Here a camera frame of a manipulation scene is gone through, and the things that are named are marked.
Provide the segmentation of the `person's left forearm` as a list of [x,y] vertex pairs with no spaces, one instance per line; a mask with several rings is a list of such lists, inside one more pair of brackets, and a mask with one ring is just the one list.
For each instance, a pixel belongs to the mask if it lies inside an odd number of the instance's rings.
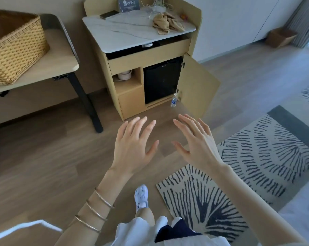
[[106,172],[55,246],[94,246],[116,198],[129,179]]

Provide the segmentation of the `person's left hand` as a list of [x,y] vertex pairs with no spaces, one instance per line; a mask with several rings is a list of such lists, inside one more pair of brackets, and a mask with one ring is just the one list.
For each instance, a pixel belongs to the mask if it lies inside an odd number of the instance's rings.
[[134,127],[137,121],[141,119],[136,117],[128,122],[124,136],[120,141],[115,142],[114,159],[111,167],[107,171],[114,176],[131,178],[136,172],[139,172],[150,161],[145,160],[147,141],[153,131],[156,120],[152,120],[144,129],[141,129],[140,137],[134,138]]

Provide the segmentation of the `white kettle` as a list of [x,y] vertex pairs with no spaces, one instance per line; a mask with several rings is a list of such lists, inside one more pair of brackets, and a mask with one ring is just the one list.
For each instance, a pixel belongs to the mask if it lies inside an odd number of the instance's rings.
[[127,81],[132,77],[132,70],[117,74],[119,81]]

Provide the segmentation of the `brown waste bin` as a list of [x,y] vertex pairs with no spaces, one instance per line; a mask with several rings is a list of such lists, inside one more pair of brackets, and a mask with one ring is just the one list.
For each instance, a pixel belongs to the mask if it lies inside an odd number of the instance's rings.
[[286,46],[298,35],[297,32],[284,27],[275,28],[269,31],[265,44],[272,48]]

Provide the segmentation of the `navy blue shorts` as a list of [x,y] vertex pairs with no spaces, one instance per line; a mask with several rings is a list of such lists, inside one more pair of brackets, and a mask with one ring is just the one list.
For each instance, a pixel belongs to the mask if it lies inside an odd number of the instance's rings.
[[190,236],[202,235],[201,233],[194,232],[186,224],[185,220],[182,218],[175,218],[171,225],[165,225],[157,233],[155,238],[155,243],[159,243],[165,240],[172,240]]

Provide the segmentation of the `white garment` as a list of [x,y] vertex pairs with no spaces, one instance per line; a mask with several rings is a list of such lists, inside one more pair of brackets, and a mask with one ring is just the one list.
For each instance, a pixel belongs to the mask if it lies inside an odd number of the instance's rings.
[[134,218],[120,223],[115,239],[102,246],[231,246],[225,237],[209,238],[203,234],[155,243],[157,233],[165,225],[169,225],[165,216],[160,216],[153,227],[142,218]]

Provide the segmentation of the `crumpled beige cloth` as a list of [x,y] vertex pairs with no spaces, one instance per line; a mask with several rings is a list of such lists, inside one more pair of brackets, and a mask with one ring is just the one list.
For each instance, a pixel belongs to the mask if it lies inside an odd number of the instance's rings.
[[185,32],[181,22],[168,12],[157,14],[152,20],[152,26],[157,29],[159,35],[167,35],[171,30]]

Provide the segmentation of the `dark blue sign card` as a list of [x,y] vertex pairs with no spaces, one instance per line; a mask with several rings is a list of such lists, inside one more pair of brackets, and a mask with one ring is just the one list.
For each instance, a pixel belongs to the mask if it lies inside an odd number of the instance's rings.
[[134,10],[140,10],[139,0],[117,0],[118,2],[118,12],[126,13]]

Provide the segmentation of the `grey curtain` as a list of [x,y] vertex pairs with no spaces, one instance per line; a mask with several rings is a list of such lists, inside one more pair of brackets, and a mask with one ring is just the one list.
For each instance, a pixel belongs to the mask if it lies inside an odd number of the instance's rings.
[[302,0],[285,27],[297,33],[292,45],[304,48],[309,43],[309,0]]

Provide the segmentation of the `wooden cabinet door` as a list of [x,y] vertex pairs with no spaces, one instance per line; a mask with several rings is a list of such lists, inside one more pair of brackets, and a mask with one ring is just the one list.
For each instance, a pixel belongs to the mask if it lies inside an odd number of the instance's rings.
[[195,119],[203,117],[219,89],[220,81],[188,53],[183,56],[177,86],[178,100]]

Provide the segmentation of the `beige desk with black legs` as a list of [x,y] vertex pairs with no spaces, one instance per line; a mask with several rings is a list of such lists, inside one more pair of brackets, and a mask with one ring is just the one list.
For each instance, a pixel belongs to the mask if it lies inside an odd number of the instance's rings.
[[50,49],[15,84],[0,85],[0,124],[78,96],[95,131],[103,132],[95,107],[75,74],[80,62],[63,22],[54,14],[41,14],[40,19]]

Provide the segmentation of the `woven wicker basket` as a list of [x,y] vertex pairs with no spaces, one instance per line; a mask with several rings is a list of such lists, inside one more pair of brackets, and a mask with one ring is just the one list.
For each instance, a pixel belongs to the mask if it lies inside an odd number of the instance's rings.
[[0,10],[0,85],[14,84],[49,49],[40,15]]

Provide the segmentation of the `white shoe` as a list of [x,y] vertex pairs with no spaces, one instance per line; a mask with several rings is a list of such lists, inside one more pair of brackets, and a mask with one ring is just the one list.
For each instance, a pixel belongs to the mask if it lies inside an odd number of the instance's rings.
[[142,208],[148,208],[148,188],[146,185],[139,186],[134,193],[136,212]]

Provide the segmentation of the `black mini fridge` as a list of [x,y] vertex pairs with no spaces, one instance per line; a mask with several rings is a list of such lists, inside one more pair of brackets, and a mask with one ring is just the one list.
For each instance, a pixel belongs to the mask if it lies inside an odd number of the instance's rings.
[[146,104],[175,93],[182,63],[183,57],[177,57],[144,68],[144,93]]

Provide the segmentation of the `person's right hand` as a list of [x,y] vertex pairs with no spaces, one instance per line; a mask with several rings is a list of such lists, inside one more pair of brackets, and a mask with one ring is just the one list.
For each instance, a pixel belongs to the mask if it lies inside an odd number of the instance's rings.
[[[198,120],[187,114],[184,114],[184,116],[192,119],[198,127]],[[173,119],[173,123],[179,128],[179,119]],[[190,151],[190,156],[183,158],[187,163],[195,166],[212,178],[228,167],[220,157],[214,138],[186,138],[186,140],[189,145],[188,151]]]

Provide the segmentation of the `person's leg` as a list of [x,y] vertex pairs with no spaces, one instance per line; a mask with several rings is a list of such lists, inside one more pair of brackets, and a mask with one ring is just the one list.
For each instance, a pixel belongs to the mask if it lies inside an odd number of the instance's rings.
[[144,207],[138,209],[136,212],[135,218],[142,218],[145,220],[151,227],[155,225],[155,219],[152,210],[149,207]]

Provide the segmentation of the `wooden cabinet with marble top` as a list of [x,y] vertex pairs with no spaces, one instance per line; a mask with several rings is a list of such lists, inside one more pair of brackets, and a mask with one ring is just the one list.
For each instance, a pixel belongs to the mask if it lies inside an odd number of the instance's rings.
[[[167,102],[173,98],[174,94],[146,104],[145,67],[133,69],[129,80],[119,81],[117,74],[111,75],[108,60],[159,47],[168,43],[169,39],[178,39],[181,36],[191,38],[187,53],[191,57],[193,55],[202,23],[201,9],[185,0],[164,0],[164,2],[173,8],[171,11],[168,10],[168,13],[181,22],[185,32],[171,30],[167,35],[158,34],[157,29],[152,26],[156,13],[150,9],[154,0],[144,0],[148,6],[140,10],[119,13],[106,20],[101,19],[100,15],[112,10],[118,11],[118,0],[86,0],[84,2],[87,16],[82,20],[92,37],[93,47],[102,67],[107,88],[122,120]],[[187,15],[187,20],[180,18],[182,13]]]

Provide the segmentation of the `black remote control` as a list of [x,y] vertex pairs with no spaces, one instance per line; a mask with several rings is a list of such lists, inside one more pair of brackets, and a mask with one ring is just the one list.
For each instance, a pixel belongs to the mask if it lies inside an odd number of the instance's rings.
[[109,17],[111,17],[111,16],[115,16],[115,15],[117,15],[117,14],[119,14],[118,11],[112,10],[112,11],[106,12],[106,13],[104,13],[104,14],[101,14],[101,15],[100,15],[100,18],[106,20],[107,18],[109,18]]

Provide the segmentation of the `wooden cabinet drawer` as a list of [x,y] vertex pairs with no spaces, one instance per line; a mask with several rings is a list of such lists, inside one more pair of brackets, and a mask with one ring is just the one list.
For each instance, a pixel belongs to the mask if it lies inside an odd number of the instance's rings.
[[133,70],[138,67],[152,66],[183,56],[188,52],[190,43],[191,38],[181,36],[178,39],[169,39],[168,43],[159,47],[108,60],[111,75]]

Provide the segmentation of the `person's right forearm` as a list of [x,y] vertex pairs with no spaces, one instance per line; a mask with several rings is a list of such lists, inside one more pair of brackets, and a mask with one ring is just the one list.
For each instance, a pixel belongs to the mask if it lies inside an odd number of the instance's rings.
[[205,165],[209,175],[243,216],[262,246],[282,246],[307,241],[254,190],[243,182],[227,164]]

